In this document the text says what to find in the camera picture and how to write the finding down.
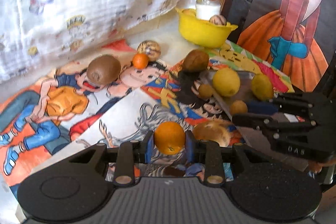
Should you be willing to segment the yellow lemon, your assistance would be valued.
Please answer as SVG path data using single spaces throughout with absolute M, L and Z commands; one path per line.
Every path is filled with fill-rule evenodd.
M 212 86 L 223 97 L 232 97 L 240 89 L 240 77 L 231 68 L 222 68 L 215 72 Z

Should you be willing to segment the painted woman picture panel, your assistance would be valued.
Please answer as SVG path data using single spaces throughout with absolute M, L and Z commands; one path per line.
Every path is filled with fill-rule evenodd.
M 289 76 L 297 88 L 311 92 L 328 64 L 315 32 L 322 0 L 281 0 L 279 9 L 251 23 L 238 45 Z

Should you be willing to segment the white cup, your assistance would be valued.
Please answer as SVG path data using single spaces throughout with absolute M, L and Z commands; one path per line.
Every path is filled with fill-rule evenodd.
M 221 3 L 218 1 L 197 0 L 195 7 L 196 17 L 201 20 L 210 20 L 221 13 Z

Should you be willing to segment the yellow plastic bowl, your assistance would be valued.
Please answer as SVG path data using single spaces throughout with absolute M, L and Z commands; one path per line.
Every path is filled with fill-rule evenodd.
M 183 9 L 175 8 L 178 17 L 178 29 L 181 36 L 188 42 L 206 48 L 220 48 L 230 33 L 238 28 L 227 22 L 225 26 L 214 25 L 206 20 L 185 15 Z

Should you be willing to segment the brown kiwi fruit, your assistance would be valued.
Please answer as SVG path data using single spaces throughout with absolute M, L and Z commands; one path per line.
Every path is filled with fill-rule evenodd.
M 115 81 L 121 72 L 121 63 L 112 55 L 102 55 L 87 67 L 88 80 L 96 85 L 107 85 Z

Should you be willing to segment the small orange mandarin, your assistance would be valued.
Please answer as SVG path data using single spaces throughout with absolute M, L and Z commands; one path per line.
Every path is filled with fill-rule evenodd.
M 136 53 L 133 56 L 132 64 L 137 69 L 144 69 L 149 63 L 149 57 L 144 53 Z

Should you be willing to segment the brown oval sapote fruit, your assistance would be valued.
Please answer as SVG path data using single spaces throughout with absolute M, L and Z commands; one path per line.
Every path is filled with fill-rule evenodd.
M 204 71 L 208 67 L 209 59 L 207 53 L 201 50 L 192 50 L 183 60 L 182 70 L 189 73 Z

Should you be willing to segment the striped pepino melon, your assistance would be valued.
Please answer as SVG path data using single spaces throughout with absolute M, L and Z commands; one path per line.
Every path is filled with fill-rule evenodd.
M 235 126 L 225 120 L 211 120 L 197 124 L 193 128 L 193 134 L 197 140 L 211 140 L 221 147 L 228 147 L 235 137 L 239 138 Z

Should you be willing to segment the small orange-brown fruit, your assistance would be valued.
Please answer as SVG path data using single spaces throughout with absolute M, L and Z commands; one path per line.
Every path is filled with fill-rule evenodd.
M 230 105 L 230 114 L 232 116 L 244 113 L 248 113 L 248 107 L 244 101 L 235 100 L 234 102 L 232 102 L 232 104 Z

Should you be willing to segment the striped round melon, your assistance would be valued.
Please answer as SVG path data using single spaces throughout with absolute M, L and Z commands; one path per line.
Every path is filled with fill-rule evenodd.
M 161 47 L 153 40 L 144 40 L 139 44 L 137 52 L 146 54 L 150 61 L 156 61 L 161 56 Z

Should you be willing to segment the striped fruit in bowl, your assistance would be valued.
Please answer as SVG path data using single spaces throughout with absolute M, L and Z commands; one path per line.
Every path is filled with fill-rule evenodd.
M 219 25 L 219 26 L 225 26 L 227 24 L 226 18 L 222 16 L 221 14 L 210 17 L 209 22 L 214 25 Z

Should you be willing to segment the small brown round fruit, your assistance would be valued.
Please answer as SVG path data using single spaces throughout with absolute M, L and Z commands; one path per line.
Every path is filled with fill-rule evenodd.
M 209 84 L 201 84 L 198 87 L 198 96 L 204 100 L 207 100 L 213 96 L 213 89 Z

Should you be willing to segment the yellow fruit in bowl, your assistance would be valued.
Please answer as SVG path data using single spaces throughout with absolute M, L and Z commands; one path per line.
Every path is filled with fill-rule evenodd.
M 196 17 L 195 9 L 183 9 L 182 13 L 185 14 L 185 15 Z

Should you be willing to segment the cartoon printed tablecloth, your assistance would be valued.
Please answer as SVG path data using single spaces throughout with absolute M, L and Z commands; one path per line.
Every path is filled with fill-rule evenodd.
M 102 55 L 121 63 L 118 78 L 107 85 L 91 83 L 87 67 Z M 141 140 L 161 123 L 184 130 L 211 120 L 229 121 L 215 98 L 198 96 L 201 79 L 184 75 L 181 63 L 132 64 L 135 50 L 125 40 L 56 69 L 1 104 L 1 174 L 16 193 L 34 170 L 98 142 L 117 147 Z

